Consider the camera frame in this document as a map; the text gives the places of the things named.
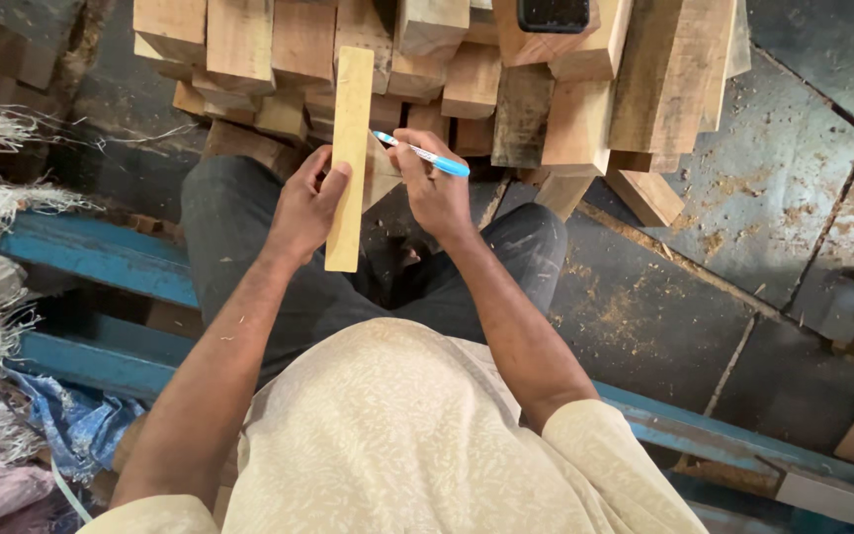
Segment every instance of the concrete floor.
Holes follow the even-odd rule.
[[[748,4],[753,70],[729,82],[720,131],[666,176],[682,217],[641,228],[596,180],[567,223],[550,320],[598,380],[831,454],[854,419],[854,364],[816,331],[832,273],[854,265],[854,2]],[[196,122],[172,108],[173,82],[131,53],[131,2],[95,5],[101,25],[72,31],[82,0],[0,0],[17,30],[93,48],[69,118],[80,139],[109,143],[55,146],[48,165],[110,205],[178,222],[206,127],[113,140]],[[534,196],[518,182],[503,194],[501,174],[484,174],[470,190],[477,221]],[[392,247],[419,232],[402,188],[365,215],[362,243],[385,285]]]

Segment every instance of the black phone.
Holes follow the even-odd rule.
[[[582,33],[589,0],[518,0],[519,28],[530,33]]]

